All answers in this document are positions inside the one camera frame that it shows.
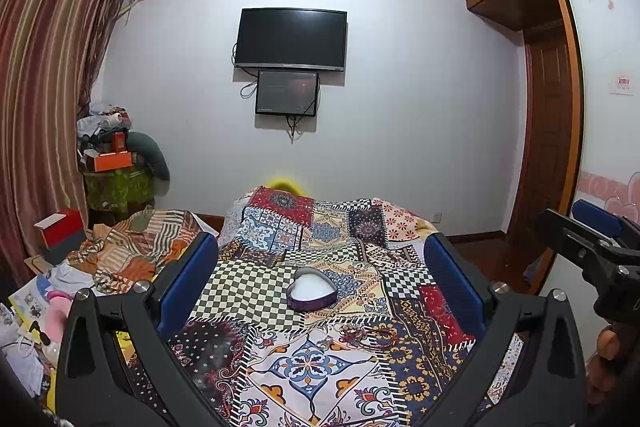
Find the person's hand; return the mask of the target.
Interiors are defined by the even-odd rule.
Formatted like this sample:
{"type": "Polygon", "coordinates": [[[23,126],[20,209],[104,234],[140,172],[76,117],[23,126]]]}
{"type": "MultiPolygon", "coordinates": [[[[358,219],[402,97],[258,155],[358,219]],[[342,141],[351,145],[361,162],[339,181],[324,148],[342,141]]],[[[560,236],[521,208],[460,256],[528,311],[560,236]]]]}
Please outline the person's hand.
{"type": "Polygon", "coordinates": [[[586,366],[587,404],[600,407],[612,399],[625,404],[639,398],[639,376],[624,373],[639,361],[634,348],[639,346],[639,329],[624,324],[606,326],[596,340],[596,351],[586,366]]]}

